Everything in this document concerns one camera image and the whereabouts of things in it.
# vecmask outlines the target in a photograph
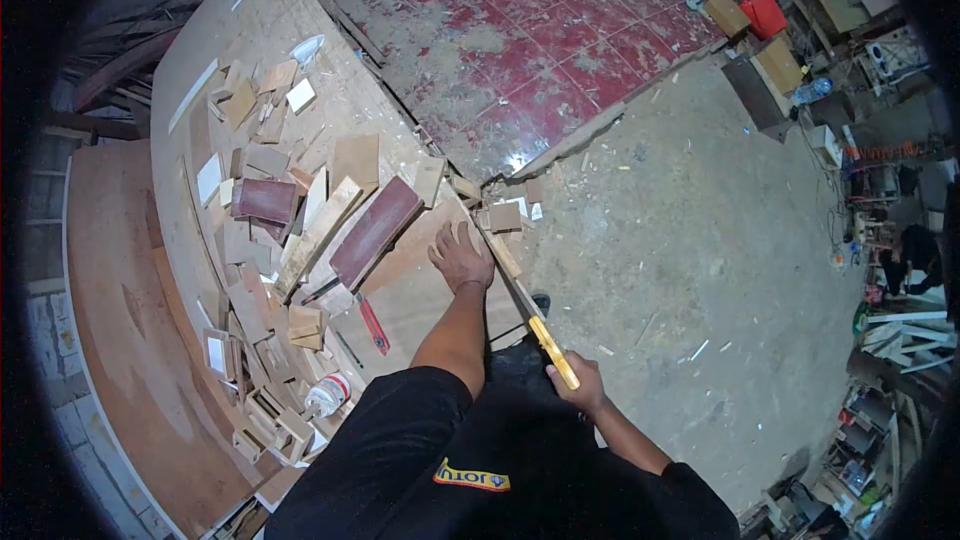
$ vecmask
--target red tile floor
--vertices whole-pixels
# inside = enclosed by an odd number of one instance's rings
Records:
[[[723,36],[685,0],[336,1],[478,183],[513,174]]]

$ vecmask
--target wooden plank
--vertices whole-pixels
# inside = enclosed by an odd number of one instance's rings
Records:
[[[387,246],[424,206],[414,190],[393,177],[330,258],[340,282],[353,292]]]
[[[437,192],[440,183],[444,181],[444,169],[447,168],[447,159],[423,155],[416,165],[416,181],[414,192],[423,200],[423,206],[433,209],[437,202]]]
[[[274,471],[277,463],[254,467],[232,448],[234,423],[204,382],[197,336],[178,329],[148,230],[150,161],[149,140],[74,153],[70,299],[104,424],[174,526],[199,537],[260,484],[257,467]]]
[[[334,234],[344,221],[344,215],[354,209],[361,197],[360,186],[349,177],[343,178],[340,186],[334,190],[310,221],[303,226],[303,235],[294,247],[283,271],[273,284],[280,302],[286,302],[294,292],[294,286],[304,277],[312,265],[327,247]]]
[[[460,177],[456,173],[450,174],[450,186],[453,187],[453,192],[462,197],[473,198],[475,200],[481,200],[483,198],[478,186]]]

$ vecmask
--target plastic bottle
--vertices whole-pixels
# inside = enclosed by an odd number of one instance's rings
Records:
[[[812,84],[806,84],[800,86],[797,90],[793,90],[793,98],[799,104],[810,104],[830,94],[831,90],[834,90],[834,80],[829,77],[821,77],[813,80]]]
[[[319,405],[318,417],[330,417],[343,403],[347,402],[351,396],[351,383],[347,378],[339,373],[331,373],[317,382],[317,385],[310,388],[306,398],[303,399],[303,405]]]

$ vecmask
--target wooden board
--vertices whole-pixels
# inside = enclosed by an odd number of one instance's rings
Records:
[[[427,258],[426,248],[433,244],[445,222],[467,221],[462,203],[448,199],[433,210],[426,210],[396,241],[393,250],[383,256],[376,268],[360,284],[390,341],[390,352],[381,355],[371,341],[370,332],[358,309],[333,317],[329,325],[339,331],[364,363],[356,373],[367,383],[378,375],[393,373],[410,365],[426,334],[440,320],[453,301],[453,292],[444,276]],[[479,231],[471,229],[474,246],[483,242]],[[497,272],[486,291],[486,334],[491,340],[515,330],[524,322],[514,297],[502,275]],[[326,344],[335,340],[328,335]]]
[[[347,290],[356,290],[383,251],[423,206],[424,201],[400,177],[394,177],[380,190],[330,258],[330,267]]]
[[[234,450],[197,336],[181,335],[168,306],[146,215],[150,161],[150,140],[74,153],[70,294],[90,384],[123,452],[169,519],[199,537],[264,475]]]

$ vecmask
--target cardboard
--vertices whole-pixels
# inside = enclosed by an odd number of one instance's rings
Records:
[[[750,28],[750,18],[734,0],[708,0],[703,10],[713,18],[727,38],[733,38]]]
[[[790,48],[783,38],[777,38],[767,44],[767,47],[756,55],[756,60],[763,66],[767,76],[773,81],[774,87],[781,94],[793,92],[804,83],[800,66],[790,54]]]

